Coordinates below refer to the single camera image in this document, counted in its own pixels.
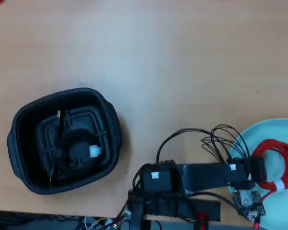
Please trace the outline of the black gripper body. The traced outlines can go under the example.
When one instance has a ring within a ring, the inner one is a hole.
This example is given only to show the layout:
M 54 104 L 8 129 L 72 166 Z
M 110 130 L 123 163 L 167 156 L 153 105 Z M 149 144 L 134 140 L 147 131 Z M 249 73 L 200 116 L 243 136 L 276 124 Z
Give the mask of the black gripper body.
M 263 157 L 233 158 L 228 161 L 226 173 L 229 186 L 236 190 L 251 190 L 256 184 L 267 180 Z

